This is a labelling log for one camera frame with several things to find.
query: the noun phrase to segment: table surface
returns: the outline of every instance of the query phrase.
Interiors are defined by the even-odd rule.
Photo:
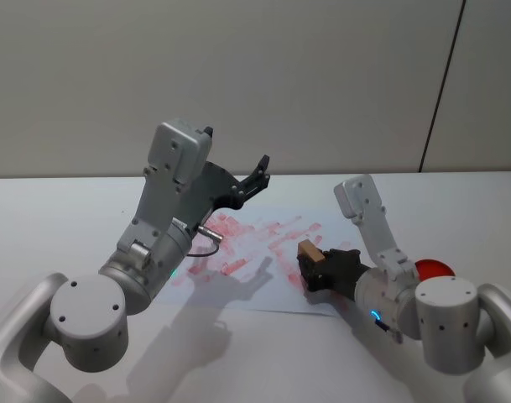
[[[250,204],[338,211],[332,189],[347,177],[274,176]],[[511,290],[511,173],[374,179],[411,259]],[[0,180],[0,308],[32,276],[96,272],[142,187],[142,178]],[[36,372],[75,403],[462,402],[465,377],[437,374],[418,343],[395,345],[361,320],[155,303],[129,329],[108,371],[77,371],[50,345]]]

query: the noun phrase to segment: white paper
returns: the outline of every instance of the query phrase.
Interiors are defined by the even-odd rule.
[[[219,252],[208,258],[186,258],[156,301],[336,315],[333,305],[308,301],[296,255],[298,242],[304,239],[324,250],[358,248],[357,229],[342,215],[250,207],[215,212],[206,225],[225,237]],[[198,235],[191,252],[212,248]]]

